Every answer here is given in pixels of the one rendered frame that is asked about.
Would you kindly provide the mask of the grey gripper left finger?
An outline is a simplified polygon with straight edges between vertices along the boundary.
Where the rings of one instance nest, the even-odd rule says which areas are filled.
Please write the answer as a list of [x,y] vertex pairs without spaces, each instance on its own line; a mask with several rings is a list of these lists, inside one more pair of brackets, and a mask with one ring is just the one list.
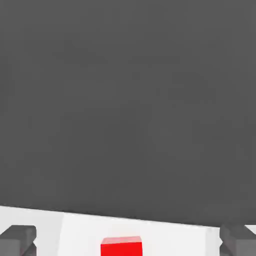
[[0,234],[0,256],[37,256],[34,225],[11,225]]

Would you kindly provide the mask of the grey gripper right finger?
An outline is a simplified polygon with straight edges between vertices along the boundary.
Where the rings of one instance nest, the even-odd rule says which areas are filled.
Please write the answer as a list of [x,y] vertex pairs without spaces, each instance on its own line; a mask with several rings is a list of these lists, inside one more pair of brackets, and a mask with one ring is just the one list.
[[245,225],[223,224],[219,256],[256,256],[256,234]]

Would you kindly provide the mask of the small red cube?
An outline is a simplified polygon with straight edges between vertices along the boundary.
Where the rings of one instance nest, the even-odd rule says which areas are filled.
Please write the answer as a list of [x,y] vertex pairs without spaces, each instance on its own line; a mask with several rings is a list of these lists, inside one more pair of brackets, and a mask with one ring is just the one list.
[[140,236],[106,237],[100,245],[100,256],[143,256]]

